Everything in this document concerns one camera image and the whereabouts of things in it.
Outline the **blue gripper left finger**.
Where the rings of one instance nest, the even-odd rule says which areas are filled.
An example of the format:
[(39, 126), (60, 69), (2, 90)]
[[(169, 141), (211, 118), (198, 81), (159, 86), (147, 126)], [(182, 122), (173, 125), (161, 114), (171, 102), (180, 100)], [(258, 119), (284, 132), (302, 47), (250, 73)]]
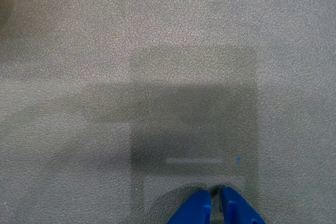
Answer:
[(170, 224), (209, 224), (212, 198), (208, 190), (193, 193), (169, 219)]

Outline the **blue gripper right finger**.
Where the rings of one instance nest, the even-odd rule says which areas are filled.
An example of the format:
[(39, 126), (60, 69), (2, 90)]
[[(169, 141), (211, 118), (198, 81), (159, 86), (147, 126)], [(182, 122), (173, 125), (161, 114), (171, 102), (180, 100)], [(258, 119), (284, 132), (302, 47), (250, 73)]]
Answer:
[(265, 224), (259, 213), (231, 187), (222, 187), (220, 199), (226, 224)]

